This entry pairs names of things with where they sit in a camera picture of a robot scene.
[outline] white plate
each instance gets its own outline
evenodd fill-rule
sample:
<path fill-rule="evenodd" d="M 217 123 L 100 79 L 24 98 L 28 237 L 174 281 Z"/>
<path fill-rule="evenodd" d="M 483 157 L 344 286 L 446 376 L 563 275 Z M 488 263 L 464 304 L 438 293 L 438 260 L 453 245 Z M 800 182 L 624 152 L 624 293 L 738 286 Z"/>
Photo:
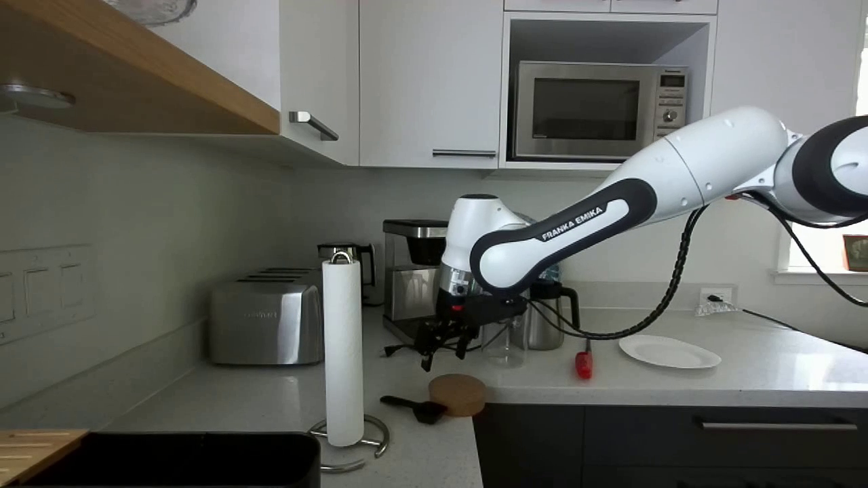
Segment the white plate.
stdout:
<path fill-rule="evenodd" d="M 671 335 L 624 335 L 618 346 L 635 359 L 666 369 L 716 369 L 723 363 L 716 351 Z"/>

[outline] microwave control panel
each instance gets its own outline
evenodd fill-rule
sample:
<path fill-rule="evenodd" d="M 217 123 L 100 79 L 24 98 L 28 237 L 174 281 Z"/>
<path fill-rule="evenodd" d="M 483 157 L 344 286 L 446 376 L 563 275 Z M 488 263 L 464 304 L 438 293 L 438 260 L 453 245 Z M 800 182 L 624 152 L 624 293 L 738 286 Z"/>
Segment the microwave control panel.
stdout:
<path fill-rule="evenodd" d="M 688 123 L 688 76 L 684 72 L 659 72 L 655 98 L 656 98 L 655 137 L 666 137 L 667 132 Z"/>

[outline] red object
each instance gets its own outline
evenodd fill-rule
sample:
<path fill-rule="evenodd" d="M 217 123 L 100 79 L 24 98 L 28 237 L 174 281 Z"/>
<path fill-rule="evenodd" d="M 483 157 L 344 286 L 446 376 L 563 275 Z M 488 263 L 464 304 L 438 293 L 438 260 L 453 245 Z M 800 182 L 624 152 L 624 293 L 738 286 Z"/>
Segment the red object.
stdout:
<path fill-rule="evenodd" d="M 593 380 L 594 376 L 594 355 L 593 351 L 578 351 L 575 355 L 575 376 L 578 380 Z"/>

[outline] coffee machine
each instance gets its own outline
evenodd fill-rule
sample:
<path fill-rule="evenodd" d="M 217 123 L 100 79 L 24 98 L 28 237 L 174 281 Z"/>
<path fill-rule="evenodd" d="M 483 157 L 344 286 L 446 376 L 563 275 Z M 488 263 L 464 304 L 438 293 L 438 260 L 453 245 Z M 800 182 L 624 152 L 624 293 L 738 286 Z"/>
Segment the coffee machine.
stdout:
<path fill-rule="evenodd" d="M 411 344 L 426 316 L 438 312 L 438 267 L 446 249 L 446 228 L 446 218 L 382 218 L 382 319 L 386 327 Z"/>

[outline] kitchen counter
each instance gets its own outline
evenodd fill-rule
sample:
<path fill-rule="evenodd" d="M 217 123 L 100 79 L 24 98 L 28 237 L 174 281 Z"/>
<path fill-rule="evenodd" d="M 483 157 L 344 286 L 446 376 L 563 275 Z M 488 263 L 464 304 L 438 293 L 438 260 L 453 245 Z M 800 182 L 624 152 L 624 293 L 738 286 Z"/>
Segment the kitchen counter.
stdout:
<path fill-rule="evenodd" d="M 583 325 L 610 329 L 633 325 L 633 312 L 583 312 Z M 382 358 L 396 338 L 380 325 L 380 309 L 368 312 L 368 412 L 389 423 L 392 449 L 354 473 L 327 473 L 339 484 L 483 484 L 471 416 L 446 416 L 438 424 L 415 423 L 411 409 L 382 407 L 386 393 L 426 397 L 439 373 L 476 373 L 488 384 L 492 404 L 618 404 L 618 407 L 868 407 L 868 355 L 788 329 L 743 315 L 697 319 L 667 315 L 650 332 L 674 335 L 723 355 L 708 370 L 646 366 L 618 344 L 594 344 L 594 380 L 574 376 L 578 340 L 551 351 L 521 351 L 514 369 L 495 366 L 486 351 L 460 359 L 442 350 L 434 369 L 399 350 Z M 113 423 L 113 430 L 306 430 L 324 419 L 324 366 L 305 369 L 226 369 L 202 366 L 144 407 Z M 335 451 L 324 461 L 373 458 L 369 449 Z"/>

